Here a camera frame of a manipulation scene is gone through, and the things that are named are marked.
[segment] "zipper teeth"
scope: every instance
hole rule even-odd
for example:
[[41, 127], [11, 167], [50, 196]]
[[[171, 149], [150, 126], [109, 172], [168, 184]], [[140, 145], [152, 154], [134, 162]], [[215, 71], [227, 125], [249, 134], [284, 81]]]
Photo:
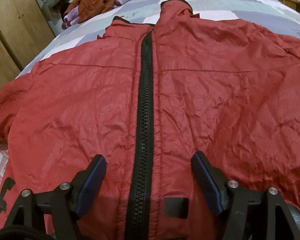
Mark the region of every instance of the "zipper teeth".
[[136, 153], [126, 220], [126, 240], [147, 240], [153, 166], [151, 33], [142, 41]]

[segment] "bedsheet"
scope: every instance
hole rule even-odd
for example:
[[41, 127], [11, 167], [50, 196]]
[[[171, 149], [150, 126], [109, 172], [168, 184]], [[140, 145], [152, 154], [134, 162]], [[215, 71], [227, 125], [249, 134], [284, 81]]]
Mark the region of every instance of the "bedsheet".
[[[98, 35], [102, 36], [114, 16], [122, 17], [132, 23], [155, 24], [163, 1], [165, 0], [132, 0], [85, 23], [71, 26], [58, 35], [20, 75], [30, 72], [35, 63], [52, 54], [94, 41]], [[241, 18], [262, 25], [275, 33], [300, 38], [300, 14], [277, 0], [186, 1], [192, 6], [194, 14], [199, 13], [202, 19], [219, 21]], [[8, 161], [7, 148], [7, 144], [0, 144], [0, 184]]]

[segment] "red jacket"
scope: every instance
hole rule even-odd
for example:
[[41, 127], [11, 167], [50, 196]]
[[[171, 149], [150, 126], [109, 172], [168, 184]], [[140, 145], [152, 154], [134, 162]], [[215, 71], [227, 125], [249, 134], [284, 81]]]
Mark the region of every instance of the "red jacket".
[[[212, 240], [214, 217], [191, 173], [197, 150], [229, 179], [275, 186], [300, 210], [300, 39], [240, 19], [199, 19], [181, 0], [162, 4], [155, 26], [115, 17], [103, 38], [0, 90], [5, 139], [3, 179], [16, 184], [0, 228], [23, 189], [53, 190], [102, 154], [107, 171], [79, 220], [84, 235], [120, 240], [139, 230], [128, 200], [140, 169], [149, 239]], [[187, 218], [166, 214], [169, 197], [189, 199]]]

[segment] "jacket seam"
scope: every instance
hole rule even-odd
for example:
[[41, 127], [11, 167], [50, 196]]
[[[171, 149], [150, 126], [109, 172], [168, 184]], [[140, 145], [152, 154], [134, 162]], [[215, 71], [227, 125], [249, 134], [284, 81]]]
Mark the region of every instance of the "jacket seam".
[[300, 57], [298, 56], [298, 55], [296, 55], [296, 54], [294, 54], [293, 52], [291, 52], [290, 50], [290, 48], [289, 49], [284, 49], [284, 48], [282, 48], [285, 52], [287, 52], [288, 54], [290, 54], [290, 55], [292, 55], [293, 57], [295, 57], [296, 59], [298, 59], [298, 60], [300, 60]]
[[[255, 24], [255, 23], [252, 23], [253, 25], [254, 25], [254, 27], [258, 30], [258, 32], [259, 32], [259, 34], [260, 35], [262, 35], [263, 37], [265, 36], [263, 33], [261, 33], [261, 31], [257, 28], [257, 24]], [[293, 55], [295, 58], [297, 58], [298, 60], [300, 60], [300, 57], [298, 57], [297, 55], [295, 55], [294, 53], [292, 53], [291, 51], [289, 51], [290, 50], [290, 48], [289, 49], [284, 49], [283, 47], [281, 47], [279, 44], [277, 44], [277, 43], [275, 43], [274, 41], [272, 41], [272, 43], [273, 44], [275, 44], [275, 45], [277, 45], [280, 49], [282, 49], [284, 52], [286, 52], [287, 54], [290, 54], [290, 55]]]
[[266, 70], [274, 70], [282, 67], [291, 67], [295, 65], [289, 66], [280, 66], [275, 68], [265, 68], [265, 69], [257, 69], [257, 70], [244, 70], [244, 71], [220, 71], [220, 70], [208, 70], [208, 69], [187, 69], [187, 68], [178, 68], [178, 69], [164, 69], [164, 71], [176, 71], [176, 70], [188, 70], [188, 71], [196, 71], [196, 72], [216, 72], [216, 73], [229, 73], [229, 74], [240, 74], [240, 73], [249, 73], [249, 72], [257, 72], [257, 71], [266, 71]]
[[115, 36], [102, 36], [100, 38], [98, 38], [99, 40], [102, 40], [102, 39], [107, 39], [107, 38], [113, 38], [113, 39], [124, 39], [124, 40], [128, 40], [128, 41], [133, 41], [134, 43], [137, 43], [136, 40], [134, 39], [129, 39], [129, 38], [125, 38], [125, 37], [115, 37]]
[[[155, 39], [155, 34], [153, 33], [153, 41], [154, 43], [156, 43], [156, 39]], [[156, 55], [156, 61], [157, 61], [157, 69], [159, 68], [159, 62], [158, 62], [158, 51], [157, 51], [157, 47], [155, 47], [155, 55]], [[159, 112], [159, 122], [160, 122], [160, 177], [159, 177], [159, 199], [161, 199], [161, 181], [162, 181], [162, 120], [161, 120], [161, 111], [160, 111], [160, 71], [158, 72], [153, 72], [153, 75], [156, 74], [157, 78], [158, 78], [158, 112]], [[160, 213], [160, 200], [158, 203], [158, 214], [157, 214], [157, 218], [156, 218], [156, 224], [155, 224], [155, 237], [157, 237], [157, 232], [158, 232], [158, 223], [159, 223], [159, 213]]]
[[[137, 71], [136, 71], [136, 68], [135, 68], [134, 71], [133, 71], [133, 79], [135, 79], [136, 73], [137, 73]], [[129, 115], [129, 125], [128, 125], [128, 127], [129, 127], [129, 135], [128, 135], [128, 139], [127, 139], [128, 144], [129, 144], [129, 140], [130, 140], [130, 137], [131, 137], [130, 131], [131, 131], [131, 119], [132, 119], [133, 90], [134, 90], [134, 82], [132, 83], [132, 92], [131, 92], [130, 108], [129, 108], [130, 115]], [[123, 182], [124, 182], [124, 179], [125, 179], [126, 173], [127, 173], [128, 152], [129, 152], [129, 147], [126, 150], [126, 157], [125, 157], [125, 160], [124, 160], [123, 176], [122, 176], [121, 185], [120, 185], [120, 188], [119, 188], [120, 196], [119, 196], [119, 203], [118, 203], [118, 207], [117, 207], [117, 217], [115, 219], [115, 225], [117, 227], [116, 231], [115, 231], [115, 239], [118, 239], [118, 231], [119, 231], [119, 228], [118, 228], [119, 208], [120, 208], [120, 204], [122, 203], [122, 187], [123, 187]]]
[[69, 64], [69, 63], [58, 63], [58, 64], [55, 64], [55, 63], [46, 62], [46, 63], [44, 63], [42, 65], [49, 65], [49, 64], [54, 65], [54, 66], [57, 66], [57, 65], [67, 65], [67, 66], [81, 66], [81, 67], [122, 68], [122, 69], [133, 70], [133, 68], [129, 68], [129, 67], [85, 65], [85, 64]]

